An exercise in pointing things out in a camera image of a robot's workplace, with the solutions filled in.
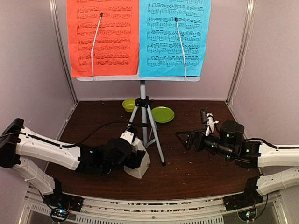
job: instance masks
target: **metal grate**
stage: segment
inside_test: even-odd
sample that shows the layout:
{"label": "metal grate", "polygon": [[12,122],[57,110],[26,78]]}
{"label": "metal grate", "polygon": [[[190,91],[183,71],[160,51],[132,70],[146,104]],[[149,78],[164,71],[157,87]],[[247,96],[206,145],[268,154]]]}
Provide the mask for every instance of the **metal grate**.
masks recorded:
{"label": "metal grate", "polygon": [[[77,215],[76,223],[79,224],[140,224],[141,222],[121,222],[121,221],[106,221],[105,219],[86,217],[84,215]],[[142,222],[144,224],[152,224],[153,222]],[[159,222],[163,224],[224,224],[222,216],[200,218],[188,222]]]}
{"label": "metal grate", "polygon": [[39,212],[39,213],[43,213],[45,215],[50,215],[51,210],[47,207],[38,205],[38,204],[33,204],[31,207],[31,210]]}

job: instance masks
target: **blue sheet music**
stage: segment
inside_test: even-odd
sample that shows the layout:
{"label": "blue sheet music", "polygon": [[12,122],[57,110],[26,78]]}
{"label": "blue sheet music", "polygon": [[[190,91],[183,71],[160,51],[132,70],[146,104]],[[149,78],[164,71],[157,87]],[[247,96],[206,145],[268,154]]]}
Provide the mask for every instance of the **blue sheet music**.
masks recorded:
{"label": "blue sheet music", "polygon": [[206,53],[211,0],[140,0],[140,76],[198,77]]}

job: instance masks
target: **gray wall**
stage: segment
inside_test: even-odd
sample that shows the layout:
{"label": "gray wall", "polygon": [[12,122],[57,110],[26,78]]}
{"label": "gray wall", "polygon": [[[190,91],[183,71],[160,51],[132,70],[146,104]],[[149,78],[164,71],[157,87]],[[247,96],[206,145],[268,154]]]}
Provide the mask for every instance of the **gray wall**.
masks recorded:
{"label": "gray wall", "polygon": [[[0,1],[0,133],[15,118],[56,138],[71,113],[48,0]],[[0,222],[15,224],[27,183],[0,168]]]}
{"label": "gray wall", "polygon": [[[257,0],[249,49],[232,108],[248,137],[299,143],[299,1]],[[298,223],[299,187],[282,191]]]}
{"label": "gray wall", "polygon": [[[66,1],[57,0],[59,23],[68,54]],[[212,0],[206,58],[199,82],[147,82],[153,99],[225,100],[234,74],[244,27],[247,0]],[[139,96],[139,83],[80,82],[73,79],[80,100],[117,100]]]}

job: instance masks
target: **yellow-green bowl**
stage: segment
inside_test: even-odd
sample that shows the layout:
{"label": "yellow-green bowl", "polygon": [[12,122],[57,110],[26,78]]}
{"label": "yellow-green bowl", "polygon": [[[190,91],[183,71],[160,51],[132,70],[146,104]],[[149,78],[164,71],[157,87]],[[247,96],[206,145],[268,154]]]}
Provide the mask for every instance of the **yellow-green bowl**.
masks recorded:
{"label": "yellow-green bowl", "polygon": [[126,99],[122,102],[122,106],[126,112],[132,113],[135,107],[135,99]]}

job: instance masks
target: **black clamp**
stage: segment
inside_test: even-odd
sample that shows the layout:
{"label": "black clamp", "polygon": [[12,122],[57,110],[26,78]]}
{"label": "black clamp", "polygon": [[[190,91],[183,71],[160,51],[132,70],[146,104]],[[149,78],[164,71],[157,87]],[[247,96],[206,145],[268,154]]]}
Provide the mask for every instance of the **black clamp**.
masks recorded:
{"label": "black clamp", "polygon": [[257,192],[259,176],[247,180],[243,193],[230,195],[223,198],[226,211],[243,209],[263,202],[263,196]]}
{"label": "black clamp", "polygon": [[148,96],[145,97],[145,99],[141,99],[141,98],[138,98],[135,100],[135,105],[136,106],[141,106],[141,107],[145,107],[145,108],[148,108],[148,106],[153,103],[154,100],[150,100]]}

